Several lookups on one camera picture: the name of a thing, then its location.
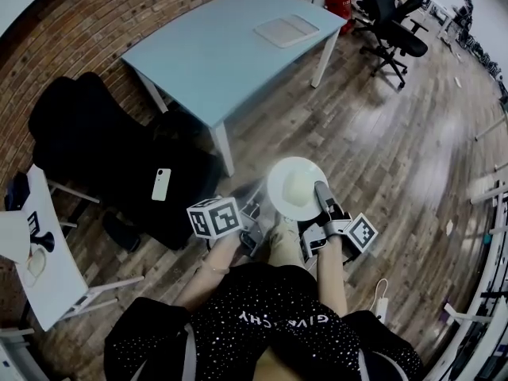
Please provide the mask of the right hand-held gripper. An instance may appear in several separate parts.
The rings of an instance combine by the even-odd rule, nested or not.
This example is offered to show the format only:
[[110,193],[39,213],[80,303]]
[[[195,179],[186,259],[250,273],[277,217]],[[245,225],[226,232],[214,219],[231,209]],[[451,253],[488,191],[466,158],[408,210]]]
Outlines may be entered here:
[[354,260],[365,252],[378,236],[377,230],[370,221],[359,214],[352,218],[337,204],[328,185],[318,180],[314,183],[314,192],[322,212],[311,221],[298,223],[298,235],[305,261],[318,254],[329,240],[342,237],[346,260]]

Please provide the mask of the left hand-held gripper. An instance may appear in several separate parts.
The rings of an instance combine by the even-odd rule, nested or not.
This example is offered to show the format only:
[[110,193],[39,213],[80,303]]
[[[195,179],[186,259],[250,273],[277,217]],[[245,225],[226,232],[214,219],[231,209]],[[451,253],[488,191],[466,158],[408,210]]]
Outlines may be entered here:
[[187,215],[195,236],[212,243],[238,234],[248,257],[254,257],[271,227],[270,210],[260,196],[205,199],[188,207]]

